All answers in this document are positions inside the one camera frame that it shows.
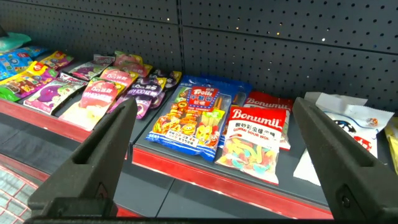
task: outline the yellow package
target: yellow package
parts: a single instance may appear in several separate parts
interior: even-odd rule
[[[392,162],[398,174],[398,117],[393,117],[385,127],[387,140],[390,146]]]

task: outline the black pegboard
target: black pegboard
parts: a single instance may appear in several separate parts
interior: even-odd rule
[[[76,11],[177,24],[177,5],[171,0],[13,0]]]
[[[185,26],[398,54],[396,0],[190,0]]]
[[[281,97],[306,91],[357,96],[397,111],[398,56],[303,42],[183,28],[185,69],[249,82]]]
[[[0,1],[0,23],[5,30],[29,35],[33,44],[81,60],[123,50],[141,55],[144,63],[182,69],[177,25],[10,1]]]

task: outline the red candy bag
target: red candy bag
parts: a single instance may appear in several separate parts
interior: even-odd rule
[[[272,184],[286,110],[231,107],[223,155],[216,163]]]

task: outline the trolli candy bag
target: trolli candy bag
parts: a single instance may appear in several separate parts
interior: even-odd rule
[[[18,101],[43,88],[57,75],[58,72],[54,69],[39,62],[32,62],[25,71],[0,82],[0,98]]]
[[[293,110],[293,100],[281,99],[270,96],[259,91],[253,91],[250,93],[244,107],[255,107],[255,108],[280,108],[286,110],[285,124],[283,125],[284,130],[282,132],[282,138],[280,139],[279,147],[284,150],[290,150],[290,143],[287,137],[287,131],[289,128],[289,118]]]
[[[90,81],[93,77],[101,74],[101,72],[110,66],[115,60],[115,57],[94,55],[94,60],[86,62],[83,65],[77,66],[70,70],[70,73],[82,80]]]
[[[61,73],[41,90],[24,101],[24,105],[41,112],[52,114],[69,96],[87,85],[88,82]]]
[[[228,83],[184,76],[146,140],[213,161],[236,93]]]
[[[81,100],[71,105],[59,119],[91,131],[123,89],[124,85],[94,77]]]
[[[58,70],[59,68],[67,66],[72,60],[73,57],[62,53],[61,51],[56,51],[52,55],[41,60],[40,62],[50,68],[53,68],[54,70]]]
[[[275,167],[285,119],[285,110],[233,106],[223,155],[216,162],[278,184]]]
[[[152,100],[156,98],[164,89],[166,84],[166,78],[155,78],[155,79],[137,79],[137,81],[131,85],[130,89],[125,92],[112,108],[108,111],[111,113],[119,104],[122,102],[135,97],[137,102],[137,119],[142,119],[147,113]]]

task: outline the packaged snack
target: packaged snack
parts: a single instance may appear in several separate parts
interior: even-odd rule
[[[390,146],[390,152],[394,168],[398,174],[398,118],[394,117],[387,123],[386,136]]]
[[[88,82],[61,73],[40,91],[24,101],[24,105],[41,112],[52,114],[74,92],[83,88]]]
[[[26,50],[0,55],[0,80],[17,75],[32,62]]]
[[[120,83],[128,88],[136,81],[138,75],[134,72],[124,72],[117,67],[108,67],[102,72],[100,78]]]
[[[278,184],[275,167],[285,119],[285,110],[232,107],[223,155],[216,163]]]
[[[25,98],[51,82],[58,72],[39,62],[32,64],[23,72],[0,81],[0,98],[17,101]]]
[[[56,51],[40,62],[49,66],[50,68],[53,68],[54,70],[58,70],[59,68],[67,66],[72,60],[73,57],[62,53],[61,51]]]
[[[330,119],[377,158],[376,134],[383,130],[394,113],[363,106],[366,100],[360,98],[306,93],[305,99],[314,102]],[[293,176],[320,185],[307,150],[303,153]]]
[[[138,107],[136,118],[142,119],[147,113],[152,100],[162,92],[165,84],[166,78],[145,79],[145,81],[139,78],[125,94],[119,97],[108,112],[111,113],[119,104],[135,97]]]
[[[181,72],[172,71],[170,73],[166,73],[160,69],[156,69],[149,75],[149,78],[157,78],[157,77],[167,78],[167,83],[166,86],[164,86],[164,88],[168,90],[175,87],[178,84],[178,82],[181,79],[181,76],[182,76]]]
[[[213,161],[236,93],[227,83],[184,76],[146,139]]]
[[[287,130],[289,128],[289,118],[293,110],[293,100],[281,99],[277,97],[270,96],[259,91],[253,91],[250,93],[244,107],[256,107],[256,108],[280,108],[286,110],[286,119],[284,124],[284,130],[282,132],[282,138],[280,139],[279,147],[284,150],[290,150],[290,143],[287,137]]]
[[[94,77],[81,100],[71,105],[59,119],[91,131],[123,89],[124,85]]]
[[[101,72],[110,66],[115,60],[112,56],[94,55],[94,60],[79,65],[70,70],[70,73],[82,80],[90,81],[93,77],[101,74]]]

